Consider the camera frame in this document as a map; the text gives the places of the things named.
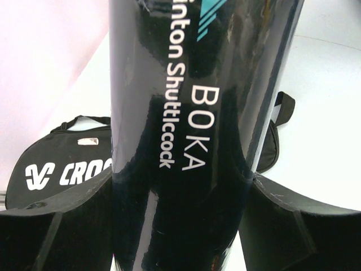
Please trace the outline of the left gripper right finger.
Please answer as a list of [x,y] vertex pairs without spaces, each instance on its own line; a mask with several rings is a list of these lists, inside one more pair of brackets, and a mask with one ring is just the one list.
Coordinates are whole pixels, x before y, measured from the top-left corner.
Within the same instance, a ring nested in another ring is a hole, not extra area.
[[247,270],[360,270],[360,211],[257,173],[239,226]]

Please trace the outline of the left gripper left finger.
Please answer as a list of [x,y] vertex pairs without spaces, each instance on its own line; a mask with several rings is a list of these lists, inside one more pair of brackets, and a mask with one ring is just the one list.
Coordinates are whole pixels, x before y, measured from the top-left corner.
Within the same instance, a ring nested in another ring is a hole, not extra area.
[[1,212],[1,270],[110,270],[112,170]]

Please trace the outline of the black shuttlecock tube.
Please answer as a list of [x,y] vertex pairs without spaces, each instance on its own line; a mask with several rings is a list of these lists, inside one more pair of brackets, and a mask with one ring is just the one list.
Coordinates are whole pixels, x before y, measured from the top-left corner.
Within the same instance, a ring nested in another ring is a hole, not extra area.
[[110,1],[117,270],[223,270],[302,1]]

